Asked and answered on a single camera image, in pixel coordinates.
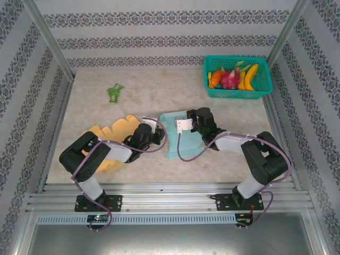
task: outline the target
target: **patterned wallpaper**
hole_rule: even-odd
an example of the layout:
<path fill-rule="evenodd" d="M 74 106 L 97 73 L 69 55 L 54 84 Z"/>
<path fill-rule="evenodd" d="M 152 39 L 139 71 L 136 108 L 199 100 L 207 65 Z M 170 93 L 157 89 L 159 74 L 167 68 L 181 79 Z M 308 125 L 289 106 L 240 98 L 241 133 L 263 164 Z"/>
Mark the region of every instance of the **patterned wallpaper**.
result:
<path fill-rule="evenodd" d="M 266 56 L 295 2 L 36 1 L 74 72 L 191 69 L 209 54 Z"/>
<path fill-rule="evenodd" d="M 0 3 L 0 254 L 36 192 L 69 85 L 20 0 Z"/>
<path fill-rule="evenodd" d="M 340 7 L 310 1 L 272 68 L 272 95 L 300 184 L 340 254 Z"/>

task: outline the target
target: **green snack packet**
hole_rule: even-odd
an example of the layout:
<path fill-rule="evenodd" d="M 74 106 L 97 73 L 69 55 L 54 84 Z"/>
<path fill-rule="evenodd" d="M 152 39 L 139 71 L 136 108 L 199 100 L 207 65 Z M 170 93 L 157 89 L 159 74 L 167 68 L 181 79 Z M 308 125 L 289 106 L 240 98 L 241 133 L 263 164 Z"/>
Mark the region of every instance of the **green snack packet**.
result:
<path fill-rule="evenodd" d="M 110 96 L 110 103 L 116 103 L 117 99 L 119 97 L 119 91 L 123 89 L 124 86 L 120 85 L 119 83 L 116 83 L 113 88 L 107 89 L 107 92 Z"/>

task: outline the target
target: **white bracket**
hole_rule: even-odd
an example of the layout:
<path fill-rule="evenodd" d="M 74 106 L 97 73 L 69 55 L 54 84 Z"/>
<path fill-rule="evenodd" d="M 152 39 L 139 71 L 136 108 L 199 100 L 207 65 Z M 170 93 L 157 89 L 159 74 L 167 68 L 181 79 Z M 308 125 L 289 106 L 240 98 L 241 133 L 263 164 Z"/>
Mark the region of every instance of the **white bracket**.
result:
<path fill-rule="evenodd" d="M 187 120 L 175 120 L 177 126 L 177 133 L 182 134 L 183 130 L 191 130 L 193 129 L 192 126 L 192 119 L 189 118 Z"/>

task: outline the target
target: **wall border pattern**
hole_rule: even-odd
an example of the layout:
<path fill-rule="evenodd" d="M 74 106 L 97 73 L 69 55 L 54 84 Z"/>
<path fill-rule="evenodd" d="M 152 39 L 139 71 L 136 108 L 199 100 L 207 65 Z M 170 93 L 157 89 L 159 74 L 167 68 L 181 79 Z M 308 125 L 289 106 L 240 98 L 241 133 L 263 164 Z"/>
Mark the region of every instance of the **wall border pattern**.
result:
<path fill-rule="evenodd" d="M 0 49 L 12 30 L 24 6 L 20 0 L 7 1 L 0 11 Z"/>
<path fill-rule="evenodd" d="M 309 60 L 313 64 L 314 70 L 319 75 L 319 80 L 322 82 L 331 104 L 335 106 L 334 109 L 340 118 L 339 78 L 335 75 L 332 66 L 329 65 L 326 56 L 323 54 L 320 45 L 315 40 L 315 36 L 310 31 L 303 17 L 299 19 L 294 29 Z"/>
<path fill-rule="evenodd" d="M 311 0 L 336 42 L 340 44 L 340 8 L 333 0 Z"/>
<path fill-rule="evenodd" d="M 35 166 L 36 159 L 39 154 L 39 149 L 41 143 L 43 142 L 43 137 L 46 132 L 48 120 L 53 110 L 53 105 L 57 97 L 62 78 L 63 71 L 59 67 L 54 76 L 54 80 L 51 85 L 50 92 L 47 96 L 44 109 L 41 112 L 41 117 L 37 125 L 36 132 L 33 136 L 28 156 L 21 171 L 21 177 L 19 178 L 19 182 L 16 185 L 16 191 L 14 193 L 14 197 L 12 198 L 11 207 L 8 209 L 9 212 L 5 216 L 5 224 L 2 226 L 3 230 L 0 232 L 0 254 L 6 254 L 7 249 L 10 245 L 10 240 L 15 229 L 15 223 L 18 221 L 19 218 L 20 207 L 22 206 L 23 198 L 25 196 L 25 192 L 27 190 L 32 175 L 33 167 Z"/>
<path fill-rule="evenodd" d="M 0 159 L 0 191 L 4 190 L 4 185 L 7 182 L 7 176 L 13 166 L 15 155 L 18 153 L 21 140 L 24 136 L 34 106 L 39 96 L 41 87 L 43 86 L 48 68 L 52 62 L 53 53 L 47 47 L 44 55 L 41 58 L 40 64 L 37 68 L 36 74 L 29 87 L 28 93 L 25 96 L 23 105 L 20 108 L 18 117 L 15 120 L 15 125 L 8 138 L 8 143 L 4 147 L 2 157 Z"/>
<path fill-rule="evenodd" d="M 66 49 L 110 49 L 145 47 L 207 47 L 207 46 L 272 46 L 276 36 L 232 35 L 232 36 L 141 36 L 58 39 L 62 50 Z"/>
<path fill-rule="evenodd" d="M 326 156 L 329 168 L 332 170 L 333 177 L 336 179 L 336 184 L 340 185 L 340 153 L 337 151 L 336 146 L 334 145 L 334 140 L 330 136 L 329 131 L 327 131 L 327 125 L 322 118 L 321 111 L 317 106 L 312 91 L 307 84 L 289 43 L 284 45 L 281 52 L 290 69 L 291 75 L 296 83 L 296 87 L 300 92 L 301 99 L 306 107 L 306 111 L 310 117 L 315 134 L 318 137 L 322 149 L 324 150 L 324 155 Z"/>
<path fill-rule="evenodd" d="M 51 28 L 175 24 L 283 24 L 288 10 L 157 11 L 45 14 Z"/>
<path fill-rule="evenodd" d="M 204 56 L 84 57 L 67 60 L 71 67 L 202 65 Z"/>
<path fill-rule="evenodd" d="M 277 63 L 273 65 L 272 73 L 276 80 L 281 99 L 284 102 L 284 107 L 289 117 L 291 127 L 293 128 L 296 142 L 309 174 L 311 184 L 314 188 L 314 193 L 316 194 L 316 198 L 319 202 L 319 207 L 321 208 L 322 215 L 325 219 L 328 233 L 331 235 L 331 240 L 334 242 L 335 250 L 340 253 L 340 226 L 338 225 L 338 219 L 336 218 L 334 209 L 332 208 L 332 203 L 329 202 L 329 195 L 325 191 L 326 188 L 324 186 L 324 182 L 320 177 L 317 164 L 315 163 L 315 159 L 308 145 L 300 119 L 293 105 L 293 100 L 289 94 L 287 85 Z"/>
<path fill-rule="evenodd" d="M 7 109 L 6 105 L 11 100 L 14 89 L 18 86 L 20 77 L 27 66 L 39 37 L 40 32 L 36 25 L 32 23 L 0 85 L 0 118 L 3 117 L 3 113 Z"/>

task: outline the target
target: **black mounting plate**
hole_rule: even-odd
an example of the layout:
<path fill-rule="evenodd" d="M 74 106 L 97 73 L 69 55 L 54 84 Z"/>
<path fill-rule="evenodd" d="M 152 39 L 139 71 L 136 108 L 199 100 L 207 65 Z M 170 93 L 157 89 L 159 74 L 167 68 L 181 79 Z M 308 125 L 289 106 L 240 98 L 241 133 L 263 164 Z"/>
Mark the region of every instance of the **black mounting plate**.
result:
<path fill-rule="evenodd" d="M 216 194 L 211 195 L 210 198 L 216 201 L 218 211 L 250 211 L 251 205 L 253 205 L 254 211 L 264 209 L 262 196 L 259 193 L 248 199 L 240 207 L 235 204 L 232 194 Z"/>
<path fill-rule="evenodd" d="M 107 207 L 110 211 L 121 211 L 122 199 L 123 199 L 122 195 L 106 195 L 103 205 Z M 87 200 L 83 195 L 79 195 L 76 198 L 74 211 L 78 213 L 83 213 L 89 211 L 105 211 L 105 210 Z"/>

